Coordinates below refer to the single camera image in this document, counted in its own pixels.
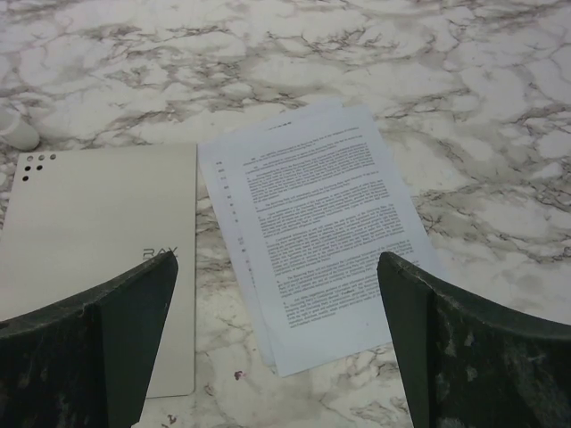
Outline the printed paper sheet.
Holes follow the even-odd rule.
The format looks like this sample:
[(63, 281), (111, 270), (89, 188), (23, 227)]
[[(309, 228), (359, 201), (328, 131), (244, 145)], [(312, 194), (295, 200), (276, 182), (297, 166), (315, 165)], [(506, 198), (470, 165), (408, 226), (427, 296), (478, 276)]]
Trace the printed paper sheet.
[(372, 112), (338, 107), (201, 144), (228, 245), (245, 256), (277, 373), (391, 340), (383, 252), (443, 273)]

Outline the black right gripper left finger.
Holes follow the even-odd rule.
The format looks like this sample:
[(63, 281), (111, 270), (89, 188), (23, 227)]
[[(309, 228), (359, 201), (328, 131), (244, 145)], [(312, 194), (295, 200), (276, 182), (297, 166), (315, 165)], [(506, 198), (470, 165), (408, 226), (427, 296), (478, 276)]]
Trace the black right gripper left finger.
[(178, 275), (162, 254), (1, 323), (3, 427), (131, 427), (146, 393)]

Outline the white folder black inside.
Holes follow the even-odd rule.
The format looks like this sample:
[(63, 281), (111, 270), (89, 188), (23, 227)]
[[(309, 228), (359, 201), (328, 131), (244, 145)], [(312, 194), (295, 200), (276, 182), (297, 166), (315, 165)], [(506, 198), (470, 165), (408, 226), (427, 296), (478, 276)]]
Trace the white folder black inside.
[(1, 316), (17, 317), (165, 252), (178, 276), (148, 388), (194, 391), (196, 148), (23, 153), (1, 232)]

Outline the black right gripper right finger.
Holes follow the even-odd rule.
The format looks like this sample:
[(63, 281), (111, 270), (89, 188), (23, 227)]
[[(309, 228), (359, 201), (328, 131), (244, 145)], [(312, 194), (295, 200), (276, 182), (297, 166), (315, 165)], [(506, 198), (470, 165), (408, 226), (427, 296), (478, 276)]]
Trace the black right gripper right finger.
[(568, 427), (570, 327), (504, 307), (392, 253), (377, 277), (415, 427)]

